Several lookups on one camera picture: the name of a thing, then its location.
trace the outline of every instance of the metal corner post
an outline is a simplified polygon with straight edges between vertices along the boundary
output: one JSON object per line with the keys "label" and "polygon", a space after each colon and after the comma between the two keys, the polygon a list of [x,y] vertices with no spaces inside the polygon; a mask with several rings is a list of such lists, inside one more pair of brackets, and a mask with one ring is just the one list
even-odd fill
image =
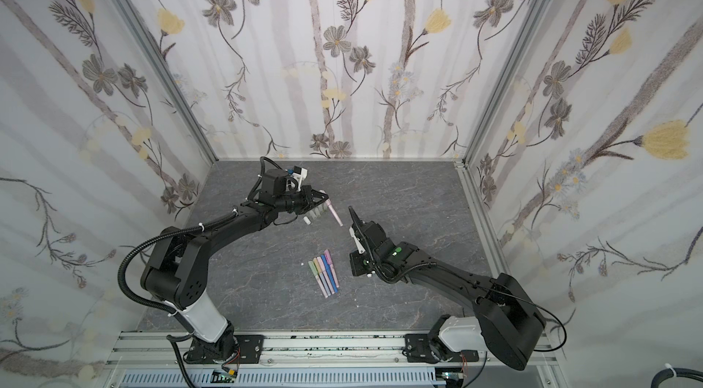
{"label": "metal corner post", "polygon": [[527,16],[520,26],[520,31],[515,38],[513,48],[510,50],[510,54],[505,59],[503,70],[501,71],[501,74],[498,77],[493,90],[491,91],[491,96],[488,98],[488,103],[486,104],[486,108],[481,116],[481,120],[479,121],[479,124],[471,137],[469,146],[466,149],[466,154],[462,160],[464,165],[468,164],[479,151],[481,142],[486,137],[488,129],[496,116],[498,106],[500,106],[503,98],[505,97],[517,67],[520,64],[530,41],[532,41],[533,35],[537,31],[540,20],[550,2],[551,0],[533,0],[532,4],[529,6]]}
{"label": "metal corner post", "polygon": [[211,164],[215,163],[215,161],[217,161],[215,151],[210,146],[210,143],[205,137],[205,134],[202,132],[202,129],[200,129],[198,120],[196,120],[195,115],[193,115],[193,112],[190,110],[186,98],[183,96],[183,93],[181,93],[179,87],[173,80],[169,67],[166,64],[166,60],[164,60],[161,53],[156,50],[155,45],[151,40],[151,34],[139,18],[136,8],[130,0],[111,1],[118,7],[118,11],[122,16],[122,20],[127,26],[127,29],[132,33],[136,43],[139,45],[142,53],[144,53],[146,59],[151,64],[157,77],[166,87],[167,92],[170,94],[171,101],[185,121],[186,126],[189,128],[190,133],[193,135],[193,138],[195,138],[198,146],[203,151],[208,161]]}

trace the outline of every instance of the group of markers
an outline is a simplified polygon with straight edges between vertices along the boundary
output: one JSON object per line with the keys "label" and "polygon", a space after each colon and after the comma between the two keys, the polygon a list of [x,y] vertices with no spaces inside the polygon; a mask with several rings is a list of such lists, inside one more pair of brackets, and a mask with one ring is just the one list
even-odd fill
{"label": "group of markers", "polygon": [[325,250],[325,254],[308,261],[313,276],[317,280],[322,295],[327,298],[333,293],[339,292],[339,280],[335,272],[335,265],[332,264],[330,250]]}

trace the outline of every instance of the green marker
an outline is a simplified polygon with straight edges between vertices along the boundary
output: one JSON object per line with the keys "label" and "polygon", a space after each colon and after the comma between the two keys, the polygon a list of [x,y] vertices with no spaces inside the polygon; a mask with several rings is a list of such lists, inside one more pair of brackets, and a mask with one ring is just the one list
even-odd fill
{"label": "green marker", "polygon": [[320,286],[320,290],[322,290],[322,295],[327,298],[327,292],[325,291],[325,287],[322,286],[322,282],[320,281],[320,275],[317,274],[317,268],[315,268],[315,265],[313,264],[312,261],[308,261],[308,266],[310,266],[310,270],[312,271],[313,277],[317,280],[317,285]]}

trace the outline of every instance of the robotic arm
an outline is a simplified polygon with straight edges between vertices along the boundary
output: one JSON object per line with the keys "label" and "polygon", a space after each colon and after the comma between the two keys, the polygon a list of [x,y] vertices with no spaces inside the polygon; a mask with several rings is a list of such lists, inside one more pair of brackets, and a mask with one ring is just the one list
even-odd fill
{"label": "robotic arm", "polygon": [[[266,171],[266,161],[276,168]],[[306,175],[307,170],[301,167],[284,170],[262,157],[259,179],[247,199],[231,214],[185,230],[166,228],[162,235],[137,246],[125,257],[118,273],[122,292],[142,305],[168,311],[183,325],[193,337],[191,348],[184,355],[187,363],[221,363],[240,349],[231,322],[217,311],[207,295],[209,259],[235,240],[275,224],[280,213],[295,213],[297,218],[329,199],[325,193],[302,184]],[[124,279],[131,259],[151,245],[154,249],[142,273],[141,287],[158,302],[134,294]],[[258,354],[251,355],[258,360]]]}
{"label": "robotic arm", "polygon": [[525,368],[546,322],[513,277],[475,275],[436,260],[410,243],[396,245],[381,225],[363,222],[352,207],[349,212],[354,222],[349,232],[358,248],[349,255],[355,276],[375,273],[386,283],[418,284],[473,309],[483,341],[471,339],[470,322],[462,325],[457,318],[447,321],[449,317],[443,316],[429,334],[431,363],[448,360],[453,351],[488,349],[505,365]]}

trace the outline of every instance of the blue marker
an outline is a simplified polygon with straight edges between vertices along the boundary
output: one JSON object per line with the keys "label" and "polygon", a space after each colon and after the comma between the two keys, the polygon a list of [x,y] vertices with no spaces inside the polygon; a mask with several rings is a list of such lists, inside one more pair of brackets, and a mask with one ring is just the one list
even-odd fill
{"label": "blue marker", "polygon": [[333,278],[332,270],[330,269],[330,265],[327,263],[327,259],[325,258],[324,255],[321,256],[321,258],[322,258],[322,264],[325,265],[325,270],[327,270],[327,275],[329,276],[330,282],[332,283],[332,287],[334,287],[335,292],[339,292],[339,290],[337,290],[337,285],[335,283],[335,279]]}

